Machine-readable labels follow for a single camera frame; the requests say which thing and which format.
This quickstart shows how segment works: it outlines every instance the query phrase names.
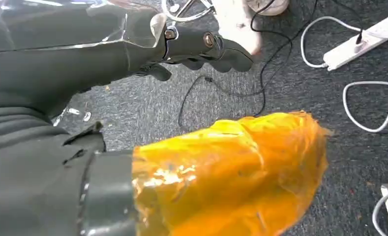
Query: gray carpet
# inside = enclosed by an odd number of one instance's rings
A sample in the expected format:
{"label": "gray carpet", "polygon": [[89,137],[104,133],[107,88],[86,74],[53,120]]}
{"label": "gray carpet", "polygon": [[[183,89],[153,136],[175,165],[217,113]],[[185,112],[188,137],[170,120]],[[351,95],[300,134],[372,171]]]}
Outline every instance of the gray carpet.
{"label": "gray carpet", "polygon": [[[291,0],[290,9],[277,17],[264,17],[265,28],[280,30],[292,36],[308,17],[314,0]],[[362,16],[367,27],[388,16],[388,0],[343,1]],[[331,0],[321,0],[316,17],[331,15],[358,26],[350,12]],[[201,27],[216,30],[212,17],[201,20]],[[354,32],[334,22],[320,22],[310,31],[306,52],[314,63],[321,62],[325,52]],[[210,66],[190,71],[183,66],[168,66],[172,79],[159,82],[151,77],[130,77],[108,87],[93,88],[79,94],[71,106],[92,111],[92,121],[105,125],[104,135],[109,150],[132,148],[183,131],[178,127],[178,111],[182,98],[193,80],[200,74],[212,76],[223,87],[236,92],[251,92],[259,88],[259,71],[268,56],[284,39],[263,34],[262,53],[247,73],[218,73]],[[268,78],[287,53],[284,49],[264,73]],[[388,183],[388,127],[380,134],[367,133],[347,118],[342,104],[342,90],[350,82],[361,80],[388,81],[388,42],[342,68],[327,72],[307,67],[299,54],[299,40],[294,41],[288,66],[278,73],[267,88],[267,108],[264,114],[305,110],[320,123],[334,131],[329,139],[327,170],[323,184],[306,216],[285,235],[377,235],[371,223],[371,212],[380,198],[381,183]],[[192,129],[207,127],[219,118],[240,118],[255,113],[262,97],[230,97],[206,81],[201,81],[188,97],[183,122]],[[378,127],[388,112],[388,87],[366,86],[349,90],[350,109],[357,120]],[[89,123],[68,116],[61,125],[78,132]],[[388,232],[385,208],[381,225]]]}

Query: white cable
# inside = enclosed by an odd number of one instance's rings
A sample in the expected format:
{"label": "white cable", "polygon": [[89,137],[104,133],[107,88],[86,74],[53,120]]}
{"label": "white cable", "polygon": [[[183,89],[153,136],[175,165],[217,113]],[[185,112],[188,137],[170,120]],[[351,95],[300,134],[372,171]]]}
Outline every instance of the white cable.
{"label": "white cable", "polygon": [[381,208],[381,206],[384,204],[384,202],[386,200],[388,200],[388,194],[386,194],[381,199],[379,199],[379,201],[378,201],[378,203],[376,203],[375,208],[373,209],[373,213],[372,213],[372,223],[373,223],[373,226],[375,227],[376,231],[378,231],[378,233],[381,236],[387,236],[387,235],[382,231],[381,227],[379,227],[379,224],[378,224],[378,212],[379,212],[379,209]]}
{"label": "white cable", "polygon": [[350,118],[350,120],[352,120],[355,125],[357,125],[358,127],[362,128],[362,129],[364,129],[364,130],[366,130],[368,132],[372,132],[372,133],[380,132],[381,130],[383,130],[388,125],[388,115],[387,115],[384,123],[379,128],[377,128],[377,129],[370,129],[370,128],[367,128],[367,127],[361,125],[359,122],[357,122],[355,120],[355,118],[353,118],[352,114],[350,114],[349,108],[347,106],[347,90],[349,89],[349,87],[351,87],[353,85],[388,85],[388,82],[383,82],[383,81],[360,81],[360,82],[350,83],[350,84],[346,85],[344,87],[344,89],[343,89],[343,105],[344,105],[344,109],[346,110],[346,114]]}
{"label": "white cable", "polygon": [[[323,16],[323,17],[320,17],[316,20],[314,20],[313,22],[311,22],[306,28],[305,30],[302,32],[302,35],[301,35],[301,56],[302,56],[302,59],[304,60],[305,64],[307,64],[308,66],[311,66],[311,67],[314,67],[314,68],[324,68],[324,67],[327,67],[328,65],[323,63],[323,64],[319,64],[319,65],[315,65],[315,64],[312,64],[310,63],[306,56],[305,56],[305,51],[304,51],[304,39],[305,39],[305,35],[307,34],[308,30],[317,22],[319,21],[322,21],[322,20],[332,20],[332,21],[335,21],[339,24],[341,24],[342,26],[350,29],[350,30],[354,30],[354,31],[357,31],[357,32],[360,32],[360,28],[357,28],[357,27],[354,27],[354,26],[350,26],[346,23],[344,23],[343,21],[340,21],[339,19],[337,18],[334,18],[332,16]],[[373,37],[376,37],[376,38],[388,38],[388,36],[383,36],[383,35],[380,35],[380,34],[376,34],[376,33],[372,33],[372,32],[369,32],[367,30],[364,30],[363,31],[364,33],[366,34],[369,34]]]}
{"label": "white cable", "polygon": [[167,3],[167,0],[162,0],[162,11],[163,13],[166,14],[166,16],[169,17],[169,19],[173,20],[173,21],[176,21],[176,22],[189,22],[189,21],[194,21],[194,20],[197,20],[205,15],[207,15],[209,12],[211,12],[212,10],[212,7],[211,8],[208,8],[207,10],[204,10],[203,12],[201,13],[198,13],[198,14],[195,14],[193,16],[189,16],[189,17],[177,17],[177,16],[174,16],[170,13],[170,11],[168,10],[168,3]]}

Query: white shoe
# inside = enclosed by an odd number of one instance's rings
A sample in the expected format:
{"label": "white shoe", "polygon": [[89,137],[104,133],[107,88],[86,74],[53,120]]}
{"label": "white shoe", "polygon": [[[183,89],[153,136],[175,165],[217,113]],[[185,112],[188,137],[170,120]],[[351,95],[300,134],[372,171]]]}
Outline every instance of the white shoe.
{"label": "white shoe", "polygon": [[[247,3],[254,11],[258,11],[268,5],[270,1],[271,0],[247,0]],[[264,16],[276,16],[284,12],[288,5],[289,0],[275,0],[268,9],[259,14]]]}
{"label": "white shoe", "polygon": [[258,53],[262,45],[262,38],[258,32],[250,28],[253,14],[247,0],[211,1],[220,27],[218,33],[223,38],[238,43],[251,55]]}

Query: black cable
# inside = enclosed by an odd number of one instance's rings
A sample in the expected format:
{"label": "black cable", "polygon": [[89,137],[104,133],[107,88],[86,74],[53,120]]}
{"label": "black cable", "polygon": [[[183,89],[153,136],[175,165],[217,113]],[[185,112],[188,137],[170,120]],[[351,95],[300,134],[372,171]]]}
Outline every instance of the black cable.
{"label": "black cable", "polygon": [[361,41],[362,41],[362,33],[363,33],[363,23],[362,23],[362,18],[360,17],[360,15],[352,8],[342,4],[341,2],[337,1],[337,0],[332,0],[335,4],[347,9],[348,11],[352,12],[356,17],[357,19],[359,20],[359,27],[360,27],[360,32],[359,32],[359,36],[356,40],[356,44],[360,44]]}
{"label": "black cable", "polygon": [[[184,125],[182,124],[182,112],[183,112],[183,109],[184,109],[184,105],[185,105],[185,102],[186,102],[186,99],[188,97],[188,95],[191,93],[193,87],[196,85],[196,83],[201,79],[201,78],[204,78],[206,81],[208,82],[211,82],[213,83],[216,88],[218,88],[219,90],[221,90],[223,93],[227,94],[227,95],[230,95],[230,96],[236,96],[236,97],[250,97],[250,96],[255,96],[255,95],[258,95],[258,94],[262,94],[263,96],[263,104],[262,104],[262,107],[261,109],[256,113],[254,114],[253,116],[256,117],[256,116],[259,116],[264,110],[265,110],[265,107],[266,107],[266,94],[265,94],[265,87],[268,85],[268,83],[273,79],[273,77],[276,75],[276,73],[281,70],[282,68],[284,68],[284,66],[287,65],[288,63],[288,60],[291,56],[291,53],[292,53],[292,48],[293,48],[293,44],[292,44],[292,41],[298,37],[298,35],[305,29],[306,25],[308,25],[312,19],[313,19],[313,16],[315,14],[315,10],[317,8],[317,3],[318,3],[318,0],[315,0],[315,3],[314,3],[314,7],[313,7],[313,10],[311,12],[311,15],[309,17],[309,19],[307,20],[307,22],[305,22],[305,24],[302,25],[302,27],[297,31],[297,33],[292,37],[292,38],[289,38],[288,36],[280,33],[280,32],[275,32],[275,31],[271,31],[271,30],[264,30],[264,29],[255,29],[253,28],[253,23],[257,17],[257,15],[268,9],[274,2],[275,0],[271,0],[266,6],[262,7],[261,9],[259,9],[258,11],[256,11],[256,13],[253,15],[252,17],[252,20],[250,22],[250,28],[254,31],[254,32],[268,32],[268,33],[273,33],[273,34],[276,34],[276,35],[279,35],[281,37],[284,37],[287,39],[287,41],[282,44],[280,47],[278,47],[276,49],[276,51],[270,56],[269,60],[264,64],[264,66],[262,67],[261,71],[260,71],[260,86],[261,86],[261,89],[259,91],[256,91],[256,92],[253,92],[253,93],[248,93],[248,94],[241,94],[241,93],[235,93],[235,92],[231,92],[227,89],[224,89],[219,83],[217,83],[216,81],[214,81],[211,77],[208,77],[208,76],[205,76],[205,75],[201,75],[199,76],[198,78],[196,78],[194,80],[194,82],[192,83],[191,87],[188,89],[187,93],[185,94],[183,100],[182,100],[182,104],[181,104],[181,108],[179,110],[179,114],[178,114],[178,125],[180,126],[181,129],[183,129],[184,131],[190,131],[188,128],[184,127]],[[273,61],[273,59],[275,58],[275,56],[278,55],[278,53],[286,46],[286,45],[290,45],[290,49],[289,49],[289,52],[288,52],[288,55],[284,61],[284,63],[278,67],[275,72],[268,78],[268,81],[266,81],[266,83],[263,82],[263,72],[264,70],[266,69],[266,67],[269,65],[269,63],[271,61]]]}

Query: white power strip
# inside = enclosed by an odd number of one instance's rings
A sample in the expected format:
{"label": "white power strip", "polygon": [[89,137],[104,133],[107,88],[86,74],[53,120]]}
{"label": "white power strip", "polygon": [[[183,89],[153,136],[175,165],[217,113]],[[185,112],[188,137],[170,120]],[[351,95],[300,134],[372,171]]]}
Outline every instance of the white power strip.
{"label": "white power strip", "polygon": [[[388,17],[376,25],[370,27],[367,29],[367,31],[379,34],[381,36],[388,36]],[[355,51],[357,37],[358,35],[350,38],[346,42],[324,54],[323,59],[326,65],[328,65],[328,71],[335,70],[348,63],[349,61],[358,58],[373,48],[388,41],[388,39],[377,38],[367,34],[366,32],[363,32],[362,43],[358,50]]]}

